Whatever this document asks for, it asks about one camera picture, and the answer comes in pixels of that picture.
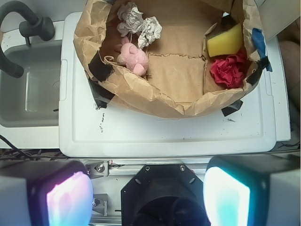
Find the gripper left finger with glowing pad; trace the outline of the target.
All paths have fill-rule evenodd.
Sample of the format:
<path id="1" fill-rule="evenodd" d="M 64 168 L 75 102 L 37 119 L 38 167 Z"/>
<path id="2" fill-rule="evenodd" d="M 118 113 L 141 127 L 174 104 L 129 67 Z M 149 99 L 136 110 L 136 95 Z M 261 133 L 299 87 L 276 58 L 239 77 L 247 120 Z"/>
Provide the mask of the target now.
<path id="1" fill-rule="evenodd" d="M 1 161 L 2 226 L 87 226 L 93 185 L 80 161 Z"/>

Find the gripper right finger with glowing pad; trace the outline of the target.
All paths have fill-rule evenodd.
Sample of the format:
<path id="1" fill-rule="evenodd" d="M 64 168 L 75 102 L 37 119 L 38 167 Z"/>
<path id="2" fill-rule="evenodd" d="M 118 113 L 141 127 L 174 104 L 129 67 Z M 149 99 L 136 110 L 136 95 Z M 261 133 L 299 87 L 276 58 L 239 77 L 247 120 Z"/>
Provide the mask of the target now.
<path id="1" fill-rule="evenodd" d="M 232 154 L 211 158 L 204 204 L 213 226 L 299 226 L 299 154 Z"/>

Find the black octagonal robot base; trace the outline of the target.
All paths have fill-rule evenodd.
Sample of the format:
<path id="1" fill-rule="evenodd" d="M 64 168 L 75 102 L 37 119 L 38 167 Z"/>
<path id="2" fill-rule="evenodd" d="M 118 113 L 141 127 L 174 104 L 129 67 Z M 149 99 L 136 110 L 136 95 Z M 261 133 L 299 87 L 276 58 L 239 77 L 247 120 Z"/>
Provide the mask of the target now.
<path id="1" fill-rule="evenodd" d="M 209 226 L 203 181 L 184 164 L 145 165 L 121 189 L 124 226 Z"/>

